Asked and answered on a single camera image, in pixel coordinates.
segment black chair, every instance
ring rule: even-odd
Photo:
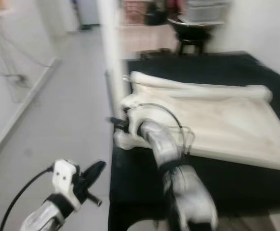
[[[177,46],[178,55],[184,54],[184,47],[190,45],[195,46],[196,54],[200,55],[204,53],[205,42],[211,37],[208,33],[210,29],[209,25],[189,25],[173,19],[168,19],[168,21],[175,30],[176,37],[179,41]]]

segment baseboard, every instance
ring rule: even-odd
[[[60,60],[58,58],[51,59],[51,61],[48,63],[48,66],[51,66],[51,68],[46,68],[42,72],[39,80],[35,83],[34,87],[27,94],[27,97],[24,99],[24,101],[19,105],[12,119],[4,127],[3,131],[0,134],[0,152],[11,137],[15,125],[20,120],[25,110],[31,104],[37,93],[40,91],[40,89],[43,87],[43,85],[46,83],[46,81],[49,79],[49,77],[52,75],[53,71],[58,67],[59,64]]]

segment black table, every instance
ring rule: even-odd
[[[280,76],[252,56],[220,54],[130,61],[129,71],[189,83],[265,85],[280,119]],[[192,166],[212,195],[220,216],[280,207],[280,171],[190,156]],[[123,150],[113,144],[109,230],[125,231],[143,219],[164,219],[162,183],[152,151]]]

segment tile floor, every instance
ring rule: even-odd
[[[86,202],[61,230],[107,230],[111,125],[106,121],[110,108],[105,69],[100,29],[74,35],[61,65],[0,154],[0,222],[22,186],[55,159],[71,159],[81,168],[102,159],[108,165],[91,190],[103,199],[102,206]],[[51,192],[48,174],[19,199],[5,231],[19,230]]]

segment white container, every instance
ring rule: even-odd
[[[184,18],[190,22],[205,23],[222,21],[228,1],[189,0],[186,1]]]

